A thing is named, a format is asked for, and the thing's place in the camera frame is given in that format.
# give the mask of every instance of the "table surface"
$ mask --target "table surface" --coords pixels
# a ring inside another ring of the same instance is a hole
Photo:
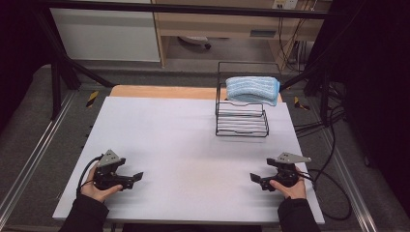
[[[144,177],[110,197],[109,220],[151,223],[272,224],[282,195],[249,173],[276,174],[266,158],[302,152],[285,103],[266,107],[266,138],[215,136],[215,100],[107,97],[53,217],[65,219],[86,163],[112,149],[119,175]],[[297,164],[306,171],[304,163]],[[324,223],[311,183],[307,200]]]

